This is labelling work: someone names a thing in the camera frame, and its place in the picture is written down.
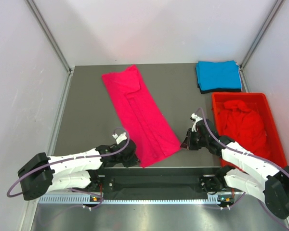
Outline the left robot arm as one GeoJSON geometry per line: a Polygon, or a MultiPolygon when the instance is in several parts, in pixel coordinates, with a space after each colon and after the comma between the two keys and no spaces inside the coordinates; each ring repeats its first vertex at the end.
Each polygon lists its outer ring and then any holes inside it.
{"type": "Polygon", "coordinates": [[[99,178],[92,175],[95,170],[116,164],[131,167],[138,162],[136,144],[125,139],[78,154],[50,157],[36,154],[20,168],[18,177],[24,200],[31,201],[47,192],[67,188],[94,191],[100,184],[99,178]]]}

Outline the pink t shirt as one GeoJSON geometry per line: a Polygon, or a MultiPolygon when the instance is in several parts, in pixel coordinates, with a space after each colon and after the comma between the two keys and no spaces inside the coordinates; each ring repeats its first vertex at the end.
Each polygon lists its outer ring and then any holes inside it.
{"type": "Polygon", "coordinates": [[[136,145],[141,167],[148,167],[180,151],[180,141],[151,96],[135,65],[102,75],[122,126],[136,145]]]}

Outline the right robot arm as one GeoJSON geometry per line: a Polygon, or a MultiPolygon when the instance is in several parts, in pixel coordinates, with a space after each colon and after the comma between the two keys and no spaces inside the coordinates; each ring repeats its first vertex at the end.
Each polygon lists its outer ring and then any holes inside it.
{"type": "Polygon", "coordinates": [[[289,166],[280,167],[252,154],[232,138],[208,130],[203,122],[187,130],[181,147],[193,151],[207,148],[229,163],[216,173],[215,191],[241,190],[263,202],[276,217],[289,217],[289,166]]]}

